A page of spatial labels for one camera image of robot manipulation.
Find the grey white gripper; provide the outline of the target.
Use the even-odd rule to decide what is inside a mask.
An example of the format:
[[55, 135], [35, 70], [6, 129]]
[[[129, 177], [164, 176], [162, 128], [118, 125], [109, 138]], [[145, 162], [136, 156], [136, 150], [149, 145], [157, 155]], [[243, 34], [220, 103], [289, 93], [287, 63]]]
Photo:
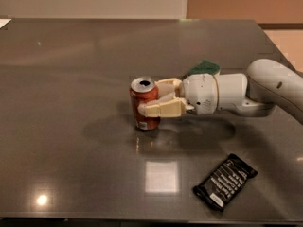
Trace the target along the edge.
[[180, 117], [187, 111], [239, 113], [245, 101], [247, 78], [244, 74], [196, 74], [185, 78], [182, 84], [178, 78], [169, 78], [158, 80], [156, 86], [158, 98], [168, 101], [141, 103], [137, 110], [145, 117]]

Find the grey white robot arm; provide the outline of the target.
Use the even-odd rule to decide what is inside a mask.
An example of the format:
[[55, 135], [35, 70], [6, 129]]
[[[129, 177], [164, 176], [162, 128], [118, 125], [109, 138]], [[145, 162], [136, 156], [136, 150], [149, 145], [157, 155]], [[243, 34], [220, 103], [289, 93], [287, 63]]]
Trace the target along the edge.
[[228, 111], [244, 117], [263, 117], [278, 106], [297, 121], [303, 117], [303, 78], [269, 59], [251, 62], [244, 74], [223, 74], [219, 65], [202, 61], [183, 79], [134, 79], [130, 94], [136, 124], [142, 130], [155, 128], [161, 118], [186, 113]]

